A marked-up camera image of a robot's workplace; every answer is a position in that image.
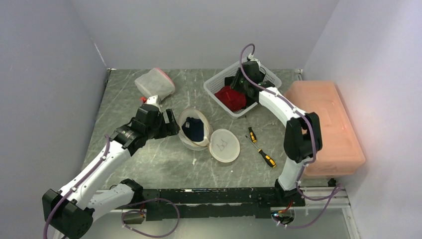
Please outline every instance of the orange storage box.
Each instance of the orange storage box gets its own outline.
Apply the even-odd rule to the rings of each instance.
[[[330,81],[295,81],[286,98],[306,112],[319,116],[322,150],[306,176],[338,177],[353,174],[365,156],[341,103],[335,84]]]

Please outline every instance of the screwdriver handle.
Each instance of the screwdriver handle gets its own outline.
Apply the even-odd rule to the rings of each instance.
[[[270,156],[268,156],[266,153],[264,153],[264,151],[262,151],[262,149],[259,149],[258,153],[264,158],[265,162],[270,167],[275,168],[277,166],[276,162],[274,162],[274,160]]]
[[[252,142],[254,142],[254,143],[256,143],[256,135],[255,135],[255,133],[253,132],[253,130],[252,130],[252,127],[249,127],[248,128],[248,130],[249,130],[249,134],[251,135],[251,140],[252,140]]]

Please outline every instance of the long screwdriver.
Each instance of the long screwdriver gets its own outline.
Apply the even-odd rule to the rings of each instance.
[[[246,119],[246,122],[248,123],[248,130],[249,130],[249,134],[251,135],[252,142],[255,143],[258,139],[256,138],[256,135],[253,132],[252,127],[250,126],[250,123],[246,116],[245,116],[245,119]]]
[[[268,154],[264,153],[262,149],[258,148],[248,136],[245,135],[245,137],[253,144],[253,146],[255,146],[258,149],[258,153],[262,156],[262,158],[265,160],[268,166],[272,168],[275,168],[277,166],[276,162],[274,162],[274,160]]]

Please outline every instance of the lid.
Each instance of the lid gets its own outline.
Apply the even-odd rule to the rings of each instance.
[[[239,156],[240,153],[239,140],[227,129],[217,129],[211,135],[210,153],[220,162],[232,162]]]

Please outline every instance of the marble table top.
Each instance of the marble table top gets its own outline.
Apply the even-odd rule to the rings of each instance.
[[[149,70],[113,70],[105,89],[88,152],[86,167],[104,147],[104,134],[129,122],[141,105],[142,94],[134,80]],[[286,161],[283,149],[285,127],[266,108],[256,106],[246,115],[255,134],[257,146],[277,163],[270,168],[248,139],[245,118],[233,120],[203,88],[204,81],[220,70],[163,70],[175,83],[176,92],[162,101],[162,109],[171,108],[178,118],[180,112],[195,107],[209,120],[213,129],[230,130],[240,142],[240,155],[232,163],[215,160],[206,149],[192,151],[183,146],[178,136],[149,140],[131,159],[120,165],[105,181],[102,189],[126,178],[134,179],[144,188],[227,188],[271,187],[281,174]],[[281,80],[284,93],[294,81],[294,70],[272,70]],[[302,186],[327,186],[326,179],[305,179]]]

